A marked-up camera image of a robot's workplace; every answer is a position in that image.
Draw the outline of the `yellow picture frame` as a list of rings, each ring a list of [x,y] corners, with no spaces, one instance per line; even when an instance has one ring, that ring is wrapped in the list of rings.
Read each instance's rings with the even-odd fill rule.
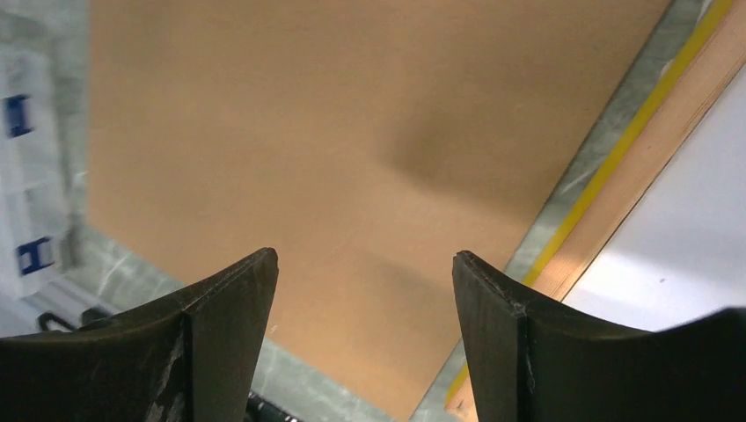
[[[744,63],[745,4],[716,1],[519,283],[565,304],[566,294]]]

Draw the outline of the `building photo print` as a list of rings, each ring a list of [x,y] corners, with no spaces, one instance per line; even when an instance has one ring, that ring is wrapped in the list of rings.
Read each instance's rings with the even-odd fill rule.
[[[673,156],[565,304],[661,331],[745,303],[745,75]]]

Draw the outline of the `brown backing board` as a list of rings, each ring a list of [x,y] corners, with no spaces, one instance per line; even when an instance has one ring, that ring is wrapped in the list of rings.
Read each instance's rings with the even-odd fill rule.
[[[277,344],[397,420],[664,1],[93,1],[89,223],[195,282],[263,246]]]

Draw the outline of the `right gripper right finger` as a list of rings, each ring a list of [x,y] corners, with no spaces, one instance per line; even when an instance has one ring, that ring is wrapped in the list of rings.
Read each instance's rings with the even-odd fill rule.
[[[666,331],[585,314],[470,251],[452,279],[481,421],[742,421],[745,311]]]

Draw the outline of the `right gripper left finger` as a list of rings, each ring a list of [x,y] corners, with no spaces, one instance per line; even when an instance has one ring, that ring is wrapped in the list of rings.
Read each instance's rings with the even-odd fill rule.
[[[2,420],[243,420],[277,279],[263,248],[77,331],[3,338]]]

